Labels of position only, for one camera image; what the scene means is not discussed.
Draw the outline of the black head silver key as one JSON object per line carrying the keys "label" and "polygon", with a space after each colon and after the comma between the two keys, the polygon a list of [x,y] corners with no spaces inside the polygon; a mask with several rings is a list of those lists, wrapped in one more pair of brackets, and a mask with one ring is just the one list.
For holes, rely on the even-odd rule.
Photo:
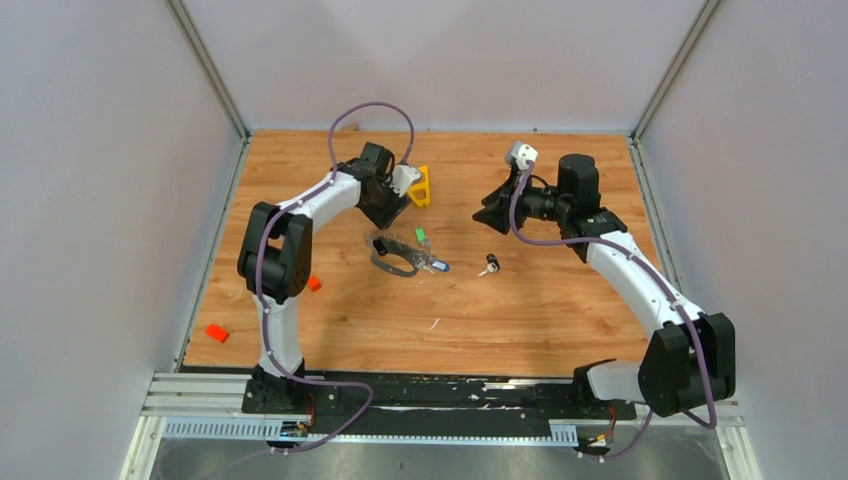
{"label": "black head silver key", "polygon": [[478,277],[483,277],[488,274],[493,274],[499,272],[501,269],[499,260],[495,254],[487,254],[486,255],[486,266],[485,268],[478,274]]}

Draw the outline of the black key tag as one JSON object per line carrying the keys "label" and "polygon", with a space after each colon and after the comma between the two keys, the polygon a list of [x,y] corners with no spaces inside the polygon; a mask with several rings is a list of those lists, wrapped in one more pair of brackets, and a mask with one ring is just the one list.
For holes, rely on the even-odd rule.
{"label": "black key tag", "polygon": [[372,241],[372,246],[374,247],[375,252],[378,256],[386,256],[388,254],[388,247],[383,238],[376,238]]}

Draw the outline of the grey metal carabiner plate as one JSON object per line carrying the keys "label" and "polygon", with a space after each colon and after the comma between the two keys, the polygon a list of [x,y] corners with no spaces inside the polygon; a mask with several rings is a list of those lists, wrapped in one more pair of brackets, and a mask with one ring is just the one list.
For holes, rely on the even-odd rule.
{"label": "grey metal carabiner plate", "polygon": [[[376,238],[383,238],[387,247],[388,254],[386,256],[378,256],[372,246],[372,241]],[[389,231],[389,230],[373,230],[365,235],[365,245],[370,249],[371,263],[381,271],[400,278],[412,278],[416,276],[416,272],[410,263],[402,256],[401,244],[411,243],[405,237]]]}

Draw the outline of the blue key tag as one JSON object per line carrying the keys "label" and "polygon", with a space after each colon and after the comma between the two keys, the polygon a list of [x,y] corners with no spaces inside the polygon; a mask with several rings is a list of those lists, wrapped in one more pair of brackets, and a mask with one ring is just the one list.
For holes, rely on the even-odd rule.
{"label": "blue key tag", "polygon": [[444,273],[446,273],[446,272],[448,272],[448,271],[450,270],[450,266],[449,266],[447,263],[442,262],[442,261],[440,261],[440,260],[434,260],[434,261],[432,261],[432,262],[430,263],[430,266],[431,266],[434,270],[439,271],[439,272],[444,272]]}

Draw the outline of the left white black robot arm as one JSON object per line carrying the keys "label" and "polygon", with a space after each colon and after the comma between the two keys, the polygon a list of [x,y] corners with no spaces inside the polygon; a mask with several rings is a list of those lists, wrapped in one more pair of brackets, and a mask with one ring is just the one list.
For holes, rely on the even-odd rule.
{"label": "left white black robot arm", "polygon": [[298,411],[309,380],[298,340],[299,297],[311,276],[315,234],[338,215],[357,209],[385,229],[406,209],[420,170],[368,142],[361,153],[335,161],[316,185],[280,203],[257,203],[250,212],[237,272],[253,295],[261,354],[253,379],[283,413]]}

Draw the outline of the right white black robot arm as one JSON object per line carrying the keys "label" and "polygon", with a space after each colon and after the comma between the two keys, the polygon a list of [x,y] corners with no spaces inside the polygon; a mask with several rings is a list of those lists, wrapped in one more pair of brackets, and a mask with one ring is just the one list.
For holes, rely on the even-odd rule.
{"label": "right white black robot arm", "polygon": [[602,360],[574,371],[571,403],[596,417],[611,401],[646,405],[660,417],[683,414],[705,428],[718,423],[716,403],[736,390],[736,330],[723,313],[709,314],[688,300],[651,263],[625,223],[601,204],[600,175],[592,157],[563,156],[555,184],[535,186],[538,153],[518,143],[506,154],[504,183],[481,202],[474,221],[526,244],[528,219],[557,224],[557,240],[601,275],[625,302],[649,337],[639,362]]}

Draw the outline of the metal keyring with keys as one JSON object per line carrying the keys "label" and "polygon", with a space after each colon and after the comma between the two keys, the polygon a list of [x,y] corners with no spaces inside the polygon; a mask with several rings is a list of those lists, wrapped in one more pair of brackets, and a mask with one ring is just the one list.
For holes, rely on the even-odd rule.
{"label": "metal keyring with keys", "polygon": [[402,243],[401,252],[416,272],[422,270],[432,274],[437,272],[437,269],[433,266],[436,257],[432,255],[430,240],[424,240],[417,245]]}

